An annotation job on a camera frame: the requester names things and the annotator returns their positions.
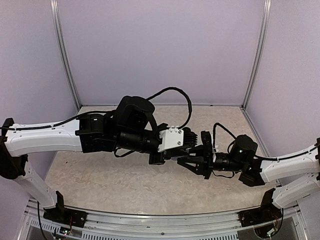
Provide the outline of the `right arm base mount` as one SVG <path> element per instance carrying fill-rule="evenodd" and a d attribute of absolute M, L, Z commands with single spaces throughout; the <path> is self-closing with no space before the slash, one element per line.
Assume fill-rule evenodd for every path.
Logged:
<path fill-rule="evenodd" d="M 242 227 L 258 225 L 283 217 L 282 209 L 273 204 L 272 197 L 275 190 L 275 188 L 272 188 L 264 193 L 259 207 L 242 210 L 238 213 Z"/>

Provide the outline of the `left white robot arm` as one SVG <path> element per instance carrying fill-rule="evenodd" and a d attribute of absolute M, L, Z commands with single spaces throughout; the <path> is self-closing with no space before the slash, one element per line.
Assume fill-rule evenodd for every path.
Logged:
<path fill-rule="evenodd" d="M 170 150 L 191 148 L 197 137 L 185 126 L 157 124 L 155 106 L 139 96 L 125 96 L 116 109 L 88 111 L 61 122 L 23 125 L 7 118 L 0 135 L 0 174 L 24 187 L 57 221 L 70 218 L 63 196 L 51 189 L 28 162 L 33 153 L 67 151 L 149 154 L 161 165 Z"/>

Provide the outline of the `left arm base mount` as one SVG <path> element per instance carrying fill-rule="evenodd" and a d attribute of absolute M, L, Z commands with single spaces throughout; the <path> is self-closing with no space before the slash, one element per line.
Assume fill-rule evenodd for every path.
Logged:
<path fill-rule="evenodd" d="M 56 223 L 69 225 L 70 227 L 83 228 L 86 223 L 88 213 L 82 210 L 65 207 L 64 197 L 59 191 L 55 192 L 55 196 L 56 201 L 54 206 L 43 208 L 43 217 Z"/>

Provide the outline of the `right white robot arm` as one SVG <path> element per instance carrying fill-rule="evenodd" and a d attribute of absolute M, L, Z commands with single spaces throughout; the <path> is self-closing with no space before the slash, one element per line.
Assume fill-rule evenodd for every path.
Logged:
<path fill-rule="evenodd" d="M 263 186 L 275 180 L 299 176 L 298 179 L 278 188 L 268 190 L 256 218 L 266 222 L 276 208 L 282 209 L 299 199 L 320 190 L 320 144 L 295 153 L 274 158 L 257 157 L 258 145 L 242 134 L 231 143 L 229 152 L 214 152 L 208 132 L 202 132 L 202 145 L 180 156 L 177 163 L 197 175 L 209 179 L 214 171 L 239 173 L 239 181 L 248 187 Z"/>

